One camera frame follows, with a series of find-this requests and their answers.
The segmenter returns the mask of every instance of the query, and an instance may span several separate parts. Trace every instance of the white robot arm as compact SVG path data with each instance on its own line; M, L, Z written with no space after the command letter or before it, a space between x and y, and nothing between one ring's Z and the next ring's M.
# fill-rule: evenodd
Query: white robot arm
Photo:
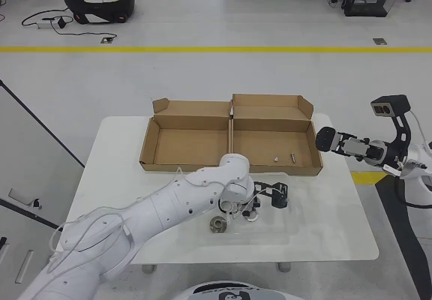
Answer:
M371 102L371 106L376 116L391 117L397 132L393 142L358 139L324 127L317 134L316 147L323 152L356 157L396 177L394 191L399 202L409 207L409 222L426 255L432 285L432 151L426 141L424 145L411 143L411 130L404 114L414 113L406 96L381 97ZM403 179L404 195L400 195L398 179Z
M127 208L98 208L64 227L55 254L19 300L93 299L97 287L121 273L153 236L218 205L247 203L254 196L249 161L226 154L174 180Z

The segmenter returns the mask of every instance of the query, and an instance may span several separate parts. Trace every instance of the box flap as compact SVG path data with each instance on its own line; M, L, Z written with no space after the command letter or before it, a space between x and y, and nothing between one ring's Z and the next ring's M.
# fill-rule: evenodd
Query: box flap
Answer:
M234 119L311 120L313 104L299 95L234 94Z
M186 101L168 100L167 98L153 101L154 117L158 116L207 116L230 117L229 101Z
M161 110L165 110L168 107L168 105L170 105L170 101L168 100L168 98L154 100L153 101L154 114L159 113Z
M158 135L160 128L153 118L149 119L148 127L146 128L146 135L144 143L142 144L141 155L139 162L141 164L153 164L155 159L156 146L158 145Z
M154 121L160 128L226 131L229 101L184 101L166 98L153 101Z

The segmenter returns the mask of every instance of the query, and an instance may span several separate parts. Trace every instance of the open cardboard box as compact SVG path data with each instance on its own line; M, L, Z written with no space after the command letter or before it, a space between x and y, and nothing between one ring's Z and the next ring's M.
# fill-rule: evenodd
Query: open cardboard box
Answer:
M216 167L226 153L246 156L252 173L316 176L323 168L313 105L302 96L234 94L232 103L164 98L153 109L139 158L146 171Z
M231 150L249 159L250 172L318 175L323 161L311 121L313 104L298 95L234 94L232 107Z
M231 103L153 101L139 162L146 171L185 172L217 167L232 148Z

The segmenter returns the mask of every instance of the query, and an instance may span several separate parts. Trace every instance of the gray floor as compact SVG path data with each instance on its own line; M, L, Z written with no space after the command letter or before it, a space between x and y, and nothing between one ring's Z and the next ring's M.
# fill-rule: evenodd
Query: gray floor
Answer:
M103 284L95 299L171 299L193 285L220 280L244 281L307 300L417 299L376 188L357 189L379 247L374 261L299 262L286 274L277 271L274 263L158 265L153 274L132 266Z

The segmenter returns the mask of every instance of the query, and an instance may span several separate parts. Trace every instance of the floor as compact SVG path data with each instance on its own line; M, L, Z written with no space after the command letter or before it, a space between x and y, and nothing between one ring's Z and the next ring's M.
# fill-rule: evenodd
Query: floor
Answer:
M20 25L30 14L64 8L61 0L7 0L0 10L6 16L0 22L0 78L83 162L107 116L150 116L151 101L163 97L228 101L236 92L304 95L339 131L387 141L394 138L392 123L375 117L369 102L405 94L432 140L432 1L397 0L380 19L345 18L326 0L136 0L136 5L127 24L71 23L64 29L116 33L111 45L100 45L98 36L63 36ZM375 47L373 38L386 39L388 46L381 47L406 48L387 53L334 48ZM33 48L11 52L9 46ZM122 52L119 46L133 48ZM171 48L212 46L313 48ZM321 47L330 48L321 52ZM415 52L411 47L428 48ZM412 117L409 123L416 128ZM416 129L412 138L422 141ZM355 171L374 170L355 160L348 164ZM170 299L191 285L218 279L311 300L417 299L374 187L359 186L358 192L381 253L373 262L298 263L288 274L277 273L273 264L159 265L153 275L132 268L101 286L96 299Z

